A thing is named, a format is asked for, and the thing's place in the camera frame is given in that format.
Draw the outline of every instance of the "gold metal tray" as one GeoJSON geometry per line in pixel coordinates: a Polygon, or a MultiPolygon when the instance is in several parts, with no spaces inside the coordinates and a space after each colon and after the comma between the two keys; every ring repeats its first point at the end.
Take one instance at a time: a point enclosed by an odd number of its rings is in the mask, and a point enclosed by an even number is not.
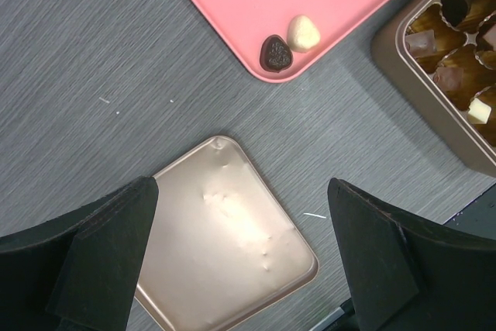
{"type": "Polygon", "coordinates": [[[213,137],[155,178],[136,298],[166,331],[229,329],[316,276],[311,248],[233,140],[213,137]]]}

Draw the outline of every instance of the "textured gray surface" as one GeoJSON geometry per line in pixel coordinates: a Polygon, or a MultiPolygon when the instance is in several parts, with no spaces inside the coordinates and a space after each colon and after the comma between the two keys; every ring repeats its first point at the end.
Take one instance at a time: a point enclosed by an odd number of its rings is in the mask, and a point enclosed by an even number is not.
{"type": "MultiPolygon", "coordinates": [[[[321,264],[309,286],[238,329],[309,328],[348,295],[330,220],[303,215],[329,215],[332,176],[437,222],[492,181],[466,169],[370,59],[370,38],[407,1],[383,7],[299,79],[269,85],[188,0],[0,0],[0,235],[226,134],[321,264]]],[[[128,330],[158,326],[135,305],[128,330]]]]}

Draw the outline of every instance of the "chocolate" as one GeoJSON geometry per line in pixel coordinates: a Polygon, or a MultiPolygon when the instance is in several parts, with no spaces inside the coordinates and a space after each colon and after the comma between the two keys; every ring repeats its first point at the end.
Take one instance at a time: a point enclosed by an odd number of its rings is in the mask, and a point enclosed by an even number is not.
{"type": "Polygon", "coordinates": [[[463,68],[438,67],[432,78],[441,91],[458,91],[462,88],[463,68]]]}
{"type": "Polygon", "coordinates": [[[293,53],[289,46],[278,35],[265,39],[260,53],[260,65],[266,71],[278,73],[293,64],[293,53]]]}
{"type": "Polygon", "coordinates": [[[457,27],[470,13],[472,0],[441,0],[443,16],[453,27],[457,27]]]}
{"type": "Polygon", "coordinates": [[[432,56],[437,52],[434,30],[405,36],[405,45],[406,50],[415,58],[432,56]]]}
{"type": "Polygon", "coordinates": [[[490,50],[496,50],[496,24],[482,36],[482,39],[487,43],[490,50]]]}

